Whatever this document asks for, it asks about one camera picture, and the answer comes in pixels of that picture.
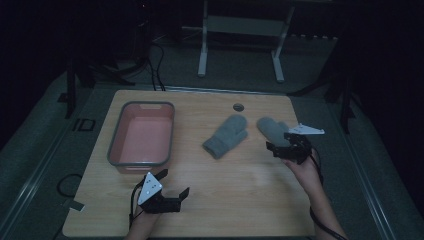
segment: gray floor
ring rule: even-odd
[[[188,34],[182,44],[166,37],[156,41],[165,52],[160,74],[168,91],[284,95],[315,81],[334,46],[334,41],[325,39],[289,38],[281,56],[286,77],[281,84],[275,81],[269,42],[255,42],[259,47],[252,48],[252,42],[249,47],[223,44],[221,36],[217,36],[220,41],[211,40],[207,75],[197,77],[198,37]],[[152,49],[155,67],[160,53],[159,48]],[[117,89],[152,90],[148,69],[127,79],[136,86],[123,87],[99,76],[94,89],[78,88],[77,109],[68,120],[64,119],[66,105],[56,101],[65,91],[64,76],[48,89],[0,153],[2,239],[67,239],[60,228],[69,198],[58,194],[56,185],[68,174],[83,174]],[[351,134],[344,134],[338,124],[340,104],[325,103],[325,90],[293,97],[292,102],[299,122],[326,130],[324,136],[310,140],[320,151],[325,189],[350,239],[423,239],[423,220],[369,119],[352,104],[356,118],[349,122]],[[77,119],[95,120],[94,130],[74,130]],[[78,184],[78,178],[70,178],[64,191],[75,192]]]

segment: wooden tabletop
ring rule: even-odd
[[[265,147],[256,127],[268,116],[298,124],[285,96],[120,90],[110,106],[63,227],[69,237],[125,236],[131,192],[145,173],[121,174],[107,152],[122,106],[129,101],[169,101],[175,106],[168,176],[162,194],[177,197],[190,187],[181,212],[165,213],[152,237],[310,236],[309,201],[292,172]],[[244,111],[236,112],[240,103]],[[248,121],[248,137],[215,160],[202,143],[232,114]]]

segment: gray glove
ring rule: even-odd
[[[288,147],[290,142],[284,139],[284,133],[289,131],[286,123],[276,123],[270,117],[263,117],[256,123],[259,131],[276,147]]]
[[[219,159],[247,137],[246,126],[245,117],[231,115],[202,146],[212,157]]]

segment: pink tray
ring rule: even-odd
[[[169,102],[129,102],[122,108],[108,160],[121,173],[151,170],[168,162],[174,126]]]

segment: black cable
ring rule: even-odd
[[[165,56],[165,51],[163,50],[163,48],[161,46],[159,46],[156,43],[152,43],[152,46],[159,48],[161,50],[161,53],[162,53],[162,55],[161,55],[161,57],[159,59],[159,62],[158,62],[158,66],[156,68],[156,77],[158,79],[158,82],[159,82],[159,85],[160,85],[162,91],[166,91],[165,86],[163,85],[163,83],[162,83],[162,81],[160,79],[160,75],[159,75],[159,68],[160,68],[160,66],[162,64],[163,57]]]
[[[320,159],[319,156],[319,152],[317,149],[312,148],[312,150],[314,150],[316,152],[316,154],[318,155],[318,159]],[[317,169],[318,172],[318,176],[319,176],[319,180],[321,182],[321,184],[324,184],[324,176],[321,173],[321,163],[318,163],[317,160],[314,158],[314,156],[311,154],[309,156],[312,159],[312,162],[314,162],[315,167]],[[312,218],[312,220],[314,221],[314,223],[321,228],[322,230],[324,230],[326,233],[330,234],[332,237],[334,237],[337,240],[346,240],[346,238],[344,238],[342,235],[336,233],[335,231],[331,230],[330,228],[328,228],[327,226],[325,226],[315,215],[314,211],[312,210],[312,207],[309,208],[309,214]]]
[[[60,179],[60,180],[59,180],[59,182],[56,184],[56,190],[57,190],[57,192],[58,192],[61,196],[68,197],[68,198],[73,198],[73,197],[75,197],[75,194],[67,194],[67,193],[64,193],[64,192],[62,191],[62,188],[61,188],[62,183],[63,183],[66,179],[68,179],[68,178],[70,178],[70,177],[79,177],[80,179],[82,179],[82,176],[81,176],[80,174],[77,174],[77,173],[68,174],[68,175],[64,176],[62,179]],[[56,231],[56,233],[54,234],[54,236],[53,236],[52,240],[55,240],[55,239],[57,238],[57,236],[59,236],[59,234],[60,234],[60,232],[62,231],[62,229],[63,229],[63,226],[64,226],[64,225],[65,225],[65,222],[63,222],[63,223],[62,223],[62,225],[60,226],[60,228]]]
[[[56,190],[60,195],[62,195],[64,197],[73,198],[73,197],[75,197],[75,194],[67,194],[67,193],[63,192],[62,188],[61,188],[62,183],[70,177],[79,177],[80,179],[82,179],[82,176],[79,175],[79,174],[76,174],[76,173],[68,174],[65,177],[63,177],[62,179],[60,179],[60,181],[56,185]]]
[[[161,50],[161,52],[162,52],[162,55],[161,55],[161,57],[159,59],[158,66],[157,66],[156,69],[153,67],[153,63],[150,60],[150,58],[147,59],[147,63],[149,64],[150,71],[151,71],[151,78],[152,78],[153,90],[156,91],[156,83],[155,83],[155,77],[156,77],[157,78],[157,81],[159,83],[160,89],[162,91],[166,91],[165,85],[163,85],[162,80],[160,79],[160,74],[159,74],[159,68],[160,68],[160,66],[162,64],[162,60],[163,60],[163,57],[165,55],[165,52],[164,52],[164,50],[163,50],[163,48],[161,46],[159,46],[159,45],[157,45],[155,43],[152,43],[152,46],[158,47]]]
[[[138,217],[143,211],[141,211],[139,214],[137,214],[134,217],[134,196],[135,196],[135,192],[137,191],[138,188],[141,187],[141,185],[143,184],[143,181],[139,182],[137,185],[135,185],[132,193],[131,193],[131,201],[130,201],[130,214],[129,214],[129,220],[130,220],[130,228],[132,225],[132,222],[134,221],[134,219],[136,217]]]

